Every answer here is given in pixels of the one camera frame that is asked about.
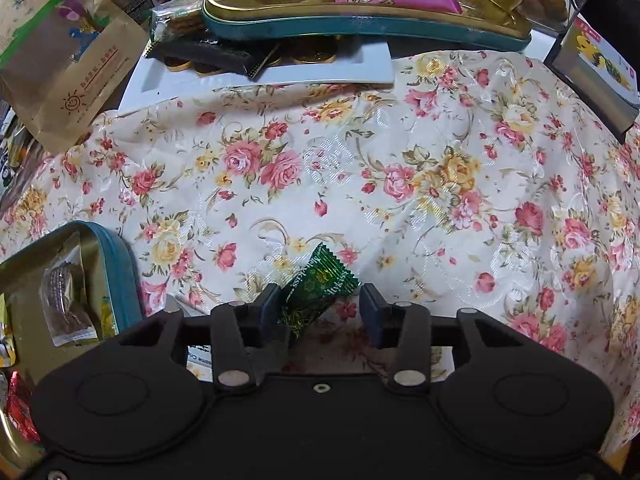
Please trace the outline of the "green foil candy wrapper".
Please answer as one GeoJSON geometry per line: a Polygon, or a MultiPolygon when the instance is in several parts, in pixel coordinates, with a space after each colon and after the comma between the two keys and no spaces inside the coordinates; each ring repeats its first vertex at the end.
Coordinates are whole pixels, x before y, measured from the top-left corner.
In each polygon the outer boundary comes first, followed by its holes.
{"type": "Polygon", "coordinates": [[[356,275],[325,244],[319,244],[306,266],[282,289],[279,321],[293,339],[299,339],[337,298],[352,296],[359,286],[356,275]]]}

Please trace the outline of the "white printed paper slip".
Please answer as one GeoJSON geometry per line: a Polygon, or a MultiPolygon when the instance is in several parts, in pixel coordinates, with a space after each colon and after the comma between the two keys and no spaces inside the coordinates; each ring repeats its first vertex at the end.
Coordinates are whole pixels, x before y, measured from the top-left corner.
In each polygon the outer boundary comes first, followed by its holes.
{"type": "Polygon", "coordinates": [[[212,352],[209,346],[189,346],[186,368],[201,382],[213,381],[212,352]]]}

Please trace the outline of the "floral tablecloth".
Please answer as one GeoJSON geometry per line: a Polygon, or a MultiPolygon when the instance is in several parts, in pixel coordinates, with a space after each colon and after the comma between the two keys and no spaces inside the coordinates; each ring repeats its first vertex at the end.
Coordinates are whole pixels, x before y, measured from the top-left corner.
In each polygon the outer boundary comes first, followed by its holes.
{"type": "Polygon", "coordinates": [[[73,220],[117,232],[146,314],[285,284],[319,245],[388,300],[481,310],[598,374],[639,434],[639,133],[541,63],[440,51],[388,88],[204,91],[105,113],[1,219],[10,256],[73,220]]]}

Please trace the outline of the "clear packet brown snack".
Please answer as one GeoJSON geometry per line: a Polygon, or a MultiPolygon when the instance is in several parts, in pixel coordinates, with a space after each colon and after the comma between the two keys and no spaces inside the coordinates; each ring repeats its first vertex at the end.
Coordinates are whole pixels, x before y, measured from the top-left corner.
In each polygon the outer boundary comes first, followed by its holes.
{"type": "Polygon", "coordinates": [[[44,270],[40,283],[44,320],[55,348],[98,339],[89,314],[81,247],[69,240],[44,270]]]}

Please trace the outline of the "red wrapped candy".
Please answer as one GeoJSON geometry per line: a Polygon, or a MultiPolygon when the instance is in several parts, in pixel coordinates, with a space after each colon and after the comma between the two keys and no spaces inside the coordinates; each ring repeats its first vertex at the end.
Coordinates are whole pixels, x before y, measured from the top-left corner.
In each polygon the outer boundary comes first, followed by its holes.
{"type": "Polygon", "coordinates": [[[27,442],[39,444],[40,437],[32,421],[32,414],[30,414],[29,401],[31,396],[32,390],[29,389],[27,382],[17,370],[14,370],[10,376],[8,395],[6,396],[6,414],[9,415],[10,421],[27,442]]]}

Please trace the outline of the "black snack packet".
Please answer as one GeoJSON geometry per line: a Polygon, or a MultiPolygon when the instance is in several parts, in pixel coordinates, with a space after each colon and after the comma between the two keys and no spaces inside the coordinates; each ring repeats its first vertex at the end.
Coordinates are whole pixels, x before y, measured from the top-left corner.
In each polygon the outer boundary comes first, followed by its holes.
{"type": "Polygon", "coordinates": [[[152,41],[143,55],[163,62],[175,58],[213,66],[253,80],[279,51],[279,47],[278,40],[234,41],[209,34],[192,34],[173,40],[152,41]]]}

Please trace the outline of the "grey yellow picture box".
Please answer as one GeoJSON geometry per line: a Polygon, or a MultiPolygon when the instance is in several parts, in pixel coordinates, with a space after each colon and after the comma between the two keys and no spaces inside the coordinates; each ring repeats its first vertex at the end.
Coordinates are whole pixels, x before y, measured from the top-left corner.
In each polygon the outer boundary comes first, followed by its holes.
{"type": "Polygon", "coordinates": [[[580,15],[555,43],[546,64],[623,144],[639,116],[639,73],[580,15]]]}

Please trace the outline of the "brown paper snack bag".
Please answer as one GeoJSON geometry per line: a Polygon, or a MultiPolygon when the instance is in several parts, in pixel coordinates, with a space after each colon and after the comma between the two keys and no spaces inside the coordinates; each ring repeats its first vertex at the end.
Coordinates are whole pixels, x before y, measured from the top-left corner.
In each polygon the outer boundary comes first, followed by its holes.
{"type": "Polygon", "coordinates": [[[81,138],[134,68],[143,28],[111,0],[1,0],[1,96],[43,148],[81,138]]]}

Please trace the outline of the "teal gold snack tin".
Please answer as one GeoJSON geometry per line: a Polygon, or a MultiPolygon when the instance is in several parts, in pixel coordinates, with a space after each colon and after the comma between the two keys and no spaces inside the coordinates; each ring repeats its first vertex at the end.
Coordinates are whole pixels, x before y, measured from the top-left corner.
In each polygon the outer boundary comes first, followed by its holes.
{"type": "Polygon", "coordinates": [[[489,50],[521,51],[529,22],[496,0],[459,0],[462,13],[334,0],[204,0],[203,18],[217,37],[256,40],[308,35],[427,38],[489,50]]]}

